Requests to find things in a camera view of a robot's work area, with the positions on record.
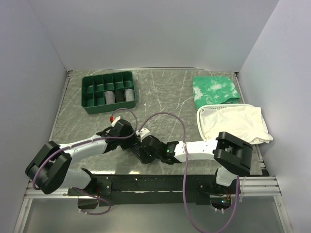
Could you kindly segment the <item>navy striped underwear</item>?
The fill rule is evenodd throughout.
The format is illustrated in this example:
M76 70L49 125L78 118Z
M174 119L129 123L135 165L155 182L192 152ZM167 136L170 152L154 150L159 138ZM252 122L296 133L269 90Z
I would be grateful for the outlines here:
M135 155L136 158L138 158L141 161L140 145L138 143L135 143L131 147L131 152Z

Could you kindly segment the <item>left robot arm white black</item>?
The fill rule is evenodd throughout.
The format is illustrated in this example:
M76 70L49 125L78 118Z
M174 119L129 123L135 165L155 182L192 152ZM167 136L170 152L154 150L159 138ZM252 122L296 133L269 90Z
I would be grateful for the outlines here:
M137 141L136 130L108 127L90 138L71 144L46 143L28 164L25 174L33 181L34 189L51 194L60 187L78 188L84 194L97 192L98 179L86 168L71 169L70 165L115 150L128 148Z

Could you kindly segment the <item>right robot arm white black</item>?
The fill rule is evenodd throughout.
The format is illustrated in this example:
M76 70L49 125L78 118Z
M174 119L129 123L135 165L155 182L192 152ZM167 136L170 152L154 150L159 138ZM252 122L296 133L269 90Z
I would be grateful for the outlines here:
M138 137L138 159L143 164L159 160L169 165L192 160L214 160L221 167L217 169L213 189L224 193L236 177L250 175L252 145L227 132L220 132L216 139L187 142L163 143L143 128L136 131Z

